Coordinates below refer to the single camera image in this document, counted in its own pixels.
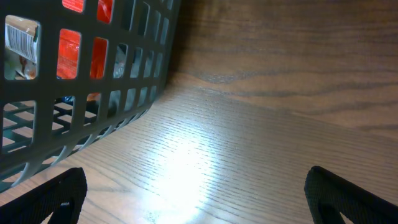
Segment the red package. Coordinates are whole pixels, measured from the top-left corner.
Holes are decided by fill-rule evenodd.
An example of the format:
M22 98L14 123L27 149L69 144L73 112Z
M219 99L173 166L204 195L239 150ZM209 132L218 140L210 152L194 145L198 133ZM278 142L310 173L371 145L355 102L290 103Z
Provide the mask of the red package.
M62 0L63 6L76 12L83 12L84 0ZM113 0L99 0L97 19L110 23ZM72 30L60 31L57 75L63 79L73 79L77 75L80 34ZM107 40L95 38L93 58L91 59L90 78L102 78L104 75Z

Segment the black object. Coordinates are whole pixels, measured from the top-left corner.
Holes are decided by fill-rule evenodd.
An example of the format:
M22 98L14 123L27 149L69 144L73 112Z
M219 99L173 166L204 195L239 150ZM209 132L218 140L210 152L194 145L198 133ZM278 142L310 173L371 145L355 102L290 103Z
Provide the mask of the black object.
M318 166L305 181L305 196L315 224L398 223L398 207Z
M82 168L72 168L0 207L0 224L77 223L87 193Z

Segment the wooden surface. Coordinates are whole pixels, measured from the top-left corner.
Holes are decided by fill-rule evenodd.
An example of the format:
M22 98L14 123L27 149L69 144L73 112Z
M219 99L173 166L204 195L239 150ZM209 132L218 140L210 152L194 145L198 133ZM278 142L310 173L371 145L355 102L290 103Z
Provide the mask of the wooden surface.
M398 204L398 2L184 1L164 96L70 167L80 223L312 223L326 169Z

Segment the gray basket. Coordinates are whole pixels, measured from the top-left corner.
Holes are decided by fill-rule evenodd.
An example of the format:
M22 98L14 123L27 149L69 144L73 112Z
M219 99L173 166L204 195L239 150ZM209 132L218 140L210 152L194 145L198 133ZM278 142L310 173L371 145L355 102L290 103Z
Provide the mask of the gray basket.
M6 80L4 62L0 60L0 105L4 108L0 111L3 118L13 123L1 131L0 192L84 149L149 110L164 89L180 3L180 0L114 0L111 23L105 24L96 19L98 0L86 0L82 13L63 7L62 0L0 2L2 24L7 15L40 23L35 79ZM145 4L149 6L147 12L143 11ZM126 30L122 29L122 23L126 15L129 18L128 10L132 16ZM81 34L77 77L72 80L56 78L60 29L75 30ZM0 26L0 30L0 43L4 43L4 26ZM89 78L95 37L108 40L104 77L100 80ZM114 56L120 43L127 45L126 67L121 78L114 78ZM143 50L142 60L139 61L138 77L131 78L134 49L138 47ZM4 44L0 44L0 50L0 55L4 55ZM114 116L109 117L109 96L117 90L120 91L120 101ZM131 109L125 111L128 91L134 91L135 95ZM87 117L86 97L90 93L101 93L101 100L98 112ZM75 97L73 108L55 101L64 96ZM24 111L34 113L34 119L29 121L16 116ZM72 117L69 125L59 119L65 114ZM54 122L63 128L54 131ZM33 137L17 134L15 130L21 127L32 129ZM51 164L43 163L51 157L56 158ZM19 173L21 175L15 182L3 181Z

